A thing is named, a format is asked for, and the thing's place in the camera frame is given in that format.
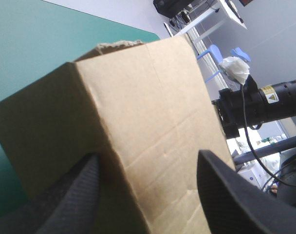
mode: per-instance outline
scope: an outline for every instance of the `gray metal pole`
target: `gray metal pole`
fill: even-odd
[[[279,153],[285,150],[289,150],[296,147],[296,136],[291,137],[286,140],[282,140],[272,145],[268,145],[259,149],[256,149],[255,152],[258,157],[265,157],[267,155],[272,155],[275,153]],[[233,158],[235,165],[243,164],[245,162],[249,162],[254,160],[252,152],[247,152]]]

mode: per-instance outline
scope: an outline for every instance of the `cardboard box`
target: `cardboard box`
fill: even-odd
[[[209,233],[198,150],[233,164],[187,39],[82,58],[0,102],[0,143],[27,194],[100,152],[97,233]]]

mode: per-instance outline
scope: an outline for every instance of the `chair backrest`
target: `chair backrest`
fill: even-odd
[[[251,61],[250,56],[247,53],[243,52],[239,47],[232,49],[230,51],[230,53],[235,57],[239,57],[240,59],[242,59],[245,62]]]
[[[223,59],[222,54],[216,45],[214,44],[210,45],[210,47],[208,47],[207,50],[210,52],[211,56],[213,57],[213,59],[217,64],[220,64],[222,62],[222,59]]]

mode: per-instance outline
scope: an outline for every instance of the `black equipment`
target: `black equipment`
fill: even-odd
[[[192,2],[193,0],[153,0],[153,4],[159,14],[170,19],[176,16]]]
[[[98,155],[88,154],[43,193],[0,218],[0,233],[90,233],[98,200]]]
[[[197,185],[214,234],[296,234],[296,208],[262,193],[211,151],[199,151]]]
[[[290,157],[281,164],[281,168],[283,168],[288,163],[290,164],[281,171],[280,175],[281,179],[284,179],[290,183],[296,183],[296,159],[293,160],[293,157],[294,156]],[[289,187],[284,184],[279,184],[277,199],[296,207],[296,187]]]
[[[253,127],[263,123],[296,116],[296,80],[258,89],[251,76],[244,85],[247,125]],[[216,105],[227,139],[238,137],[244,125],[242,97],[240,91],[220,90]]]

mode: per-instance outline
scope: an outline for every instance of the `black cylindrical device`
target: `black cylindrical device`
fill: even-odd
[[[268,85],[261,89],[251,76],[244,85],[245,111],[248,126],[296,116],[296,80]],[[220,90],[220,99],[213,101],[219,112],[227,139],[238,137],[243,127],[241,91]]]

